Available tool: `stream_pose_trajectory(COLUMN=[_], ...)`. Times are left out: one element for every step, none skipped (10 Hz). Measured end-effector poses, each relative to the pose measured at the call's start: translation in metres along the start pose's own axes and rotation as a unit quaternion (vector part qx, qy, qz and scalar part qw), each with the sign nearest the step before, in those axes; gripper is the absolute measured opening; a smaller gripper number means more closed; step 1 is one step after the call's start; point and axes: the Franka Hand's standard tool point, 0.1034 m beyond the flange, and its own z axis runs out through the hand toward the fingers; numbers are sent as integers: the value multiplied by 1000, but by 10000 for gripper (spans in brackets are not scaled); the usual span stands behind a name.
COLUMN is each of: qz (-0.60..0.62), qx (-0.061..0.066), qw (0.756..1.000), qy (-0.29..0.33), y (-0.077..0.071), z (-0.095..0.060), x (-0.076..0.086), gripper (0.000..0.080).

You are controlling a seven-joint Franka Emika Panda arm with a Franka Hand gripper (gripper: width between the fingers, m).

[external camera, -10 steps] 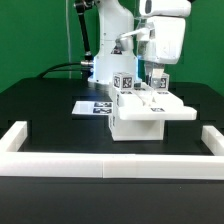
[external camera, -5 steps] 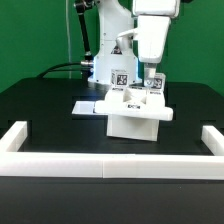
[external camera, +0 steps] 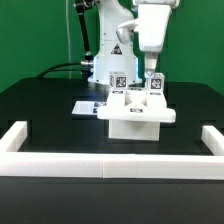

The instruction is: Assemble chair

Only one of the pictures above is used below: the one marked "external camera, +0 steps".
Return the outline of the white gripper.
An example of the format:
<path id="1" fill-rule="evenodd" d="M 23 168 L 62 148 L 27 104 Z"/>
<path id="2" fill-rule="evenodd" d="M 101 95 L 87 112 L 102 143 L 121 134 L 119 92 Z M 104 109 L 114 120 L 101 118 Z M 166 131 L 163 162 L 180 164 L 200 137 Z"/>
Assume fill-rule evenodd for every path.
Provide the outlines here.
<path id="1" fill-rule="evenodd" d="M 153 78 L 158 54 L 162 51 L 172 3 L 134 3 L 138 17 L 120 24 L 116 30 L 123 44 L 132 41 L 132 33 L 138 33 L 139 49 L 144 55 L 144 76 Z"/>

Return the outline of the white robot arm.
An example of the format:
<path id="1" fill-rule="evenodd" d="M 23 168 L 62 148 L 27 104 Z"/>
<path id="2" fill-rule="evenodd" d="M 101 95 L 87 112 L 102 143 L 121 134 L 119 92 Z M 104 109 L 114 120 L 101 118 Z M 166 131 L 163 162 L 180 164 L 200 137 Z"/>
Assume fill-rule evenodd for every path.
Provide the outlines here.
<path id="1" fill-rule="evenodd" d="M 138 58 L 133 52 L 133 33 L 138 34 L 139 49 L 145 54 L 146 79 L 155 74 L 158 54 L 162 51 L 169 16 L 180 0 L 132 0 L 133 14 L 118 0 L 94 0 L 100 19 L 100 48 L 93 61 L 92 87 L 109 89 L 113 72 L 122 72 L 126 84 L 140 84 Z"/>

